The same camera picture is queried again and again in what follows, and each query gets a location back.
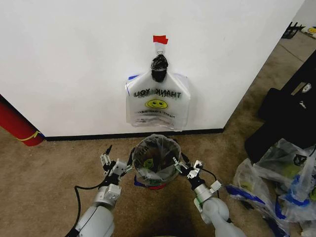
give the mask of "yellow smiley face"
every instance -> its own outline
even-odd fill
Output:
[[[308,32],[309,32],[309,33],[312,33],[312,34],[315,34],[315,33],[316,33],[316,28],[310,27],[310,28],[308,29]]]
[[[168,107],[168,104],[163,100],[150,100],[146,102],[146,107],[153,108],[153,109],[165,109]]]

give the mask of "red cylinder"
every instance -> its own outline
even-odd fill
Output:
[[[21,114],[16,112],[0,95],[0,125],[27,146],[35,146],[44,138]]]

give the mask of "black tape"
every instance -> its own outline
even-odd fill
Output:
[[[152,61],[152,77],[157,82],[163,82],[166,74],[167,74],[168,62],[165,56],[159,54]]]

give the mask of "floor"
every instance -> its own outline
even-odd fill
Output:
[[[247,157],[245,139],[262,125],[256,111],[271,87],[282,88],[316,49],[316,40],[298,33],[282,39],[245,94],[222,134],[175,136],[182,151],[200,159],[224,184],[232,181],[237,166]],[[64,236],[77,215],[74,185],[94,186],[102,180],[99,156],[109,146],[112,159],[127,160],[141,138],[42,142],[26,147],[0,129],[0,229],[1,236]],[[167,187],[151,191],[133,185],[134,171],[121,182],[122,195],[114,210],[115,237],[212,237],[196,210],[188,181],[177,177]],[[203,175],[210,183],[212,177]],[[83,210],[95,191],[80,192]],[[272,236],[256,211],[247,211],[224,189],[221,199],[229,207],[234,224],[248,237]],[[298,225],[292,237],[300,236]]]

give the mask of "black cable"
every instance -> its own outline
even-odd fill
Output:
[[[216,175],[215,175],[214,173],[212,173],[211,171],[208,171],[207,169],[203,169],[203,168],[201,168],[201,167],[199,167],[199,169],[201,169],[201,170],[203,170],[203,171],[205,171],[205,172],[207,172],[207,173],[213,175],[215,181],[217,181]]]
[[[74,224],[74,226],[70,229],[70,231],[66,234],[65,237],[68,236],[73,236],[72,233],[75,230],[76,225],[78,224],[79,218],[80,218],[80,213],[81,213],[81,202],[80,202],[80,195],[79,195],[79,191],[78,189],[82,189],[82,190],[92,190],[92,189],[96,189],[98,188],[103,182],[105,181],[105,179],[98,185],[93,186],[93,187],[81,187],[81,186],[75,186],[75,192],[76,192],[76,197],[77,197],[77,202],[78,202],[78,213],[77,213],[77,218],[76,218],[76,222]]]
[[[316,145],[314,146],[313,152],[309,155],[310,157],[312,156],[312,154],[314,154],[315,150],[316,150]]]

